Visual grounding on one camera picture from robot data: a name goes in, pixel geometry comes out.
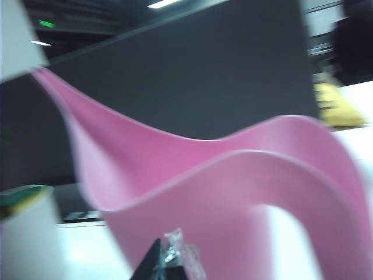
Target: pink plastic object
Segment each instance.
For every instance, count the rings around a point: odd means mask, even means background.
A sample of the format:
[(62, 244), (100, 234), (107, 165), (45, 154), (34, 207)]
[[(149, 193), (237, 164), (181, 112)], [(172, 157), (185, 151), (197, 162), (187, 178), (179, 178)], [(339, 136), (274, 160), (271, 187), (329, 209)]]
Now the pink plastic object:
[(121, 115), (47, 69), (32, 75), (64, 116), (83, 195), (133, 266), (155, 238), (182, 228), (209, 279), (271, 279), (266, 212), (256, 205), (274, 205), (304, 225), (325, 279), (373, 279), (361, 181), (318, 121), (281, 116), (189, 139)]

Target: green light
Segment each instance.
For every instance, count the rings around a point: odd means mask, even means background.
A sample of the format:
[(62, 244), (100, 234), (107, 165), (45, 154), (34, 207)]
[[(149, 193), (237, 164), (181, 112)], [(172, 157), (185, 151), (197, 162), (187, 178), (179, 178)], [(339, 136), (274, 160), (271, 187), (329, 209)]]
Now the green light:
[(45, 20), (39, 20), (39, 24), (45, 27), (54, 28), (55, 24), (51, 22), (46, 22)]

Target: dark ceiling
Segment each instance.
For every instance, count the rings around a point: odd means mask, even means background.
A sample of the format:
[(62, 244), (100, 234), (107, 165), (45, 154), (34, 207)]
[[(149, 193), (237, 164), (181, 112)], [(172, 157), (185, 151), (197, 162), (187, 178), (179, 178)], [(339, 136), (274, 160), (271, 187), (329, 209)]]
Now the dark ceiling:
[[(23, 0), (48, 59), (132, 29), (189, 12), (206, 0), (182, 0), (161, 9), (157, 0)], [(40, 24), (43, 20), (48, 26)]]

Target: gray partition wall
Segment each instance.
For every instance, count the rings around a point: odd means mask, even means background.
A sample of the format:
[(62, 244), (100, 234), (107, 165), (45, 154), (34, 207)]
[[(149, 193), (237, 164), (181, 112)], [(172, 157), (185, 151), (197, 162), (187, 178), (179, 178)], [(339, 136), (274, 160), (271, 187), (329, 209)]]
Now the gray partition wall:
[[(297, 0), (230, 0), (50, 69), (145, 124), (212, 139), (276, 115), (317, 116), (303, 32)], [(1, 186), (74, 182), (65, 127), (47, 95), (28, 75), (2, 84), (1, 95)]]

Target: white cup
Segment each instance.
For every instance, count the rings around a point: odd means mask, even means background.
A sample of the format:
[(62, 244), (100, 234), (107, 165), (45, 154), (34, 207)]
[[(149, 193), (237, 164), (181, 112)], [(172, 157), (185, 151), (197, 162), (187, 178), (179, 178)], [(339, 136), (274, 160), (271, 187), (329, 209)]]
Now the white cup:
[[(36, 185), (3, 192), (9, 195)], [(58, 214), (53, 188), (42, 186), (25, 209), (5, 218), (1, 230), (1, 279), (60, 280), (65, 259), (57, 233)]]

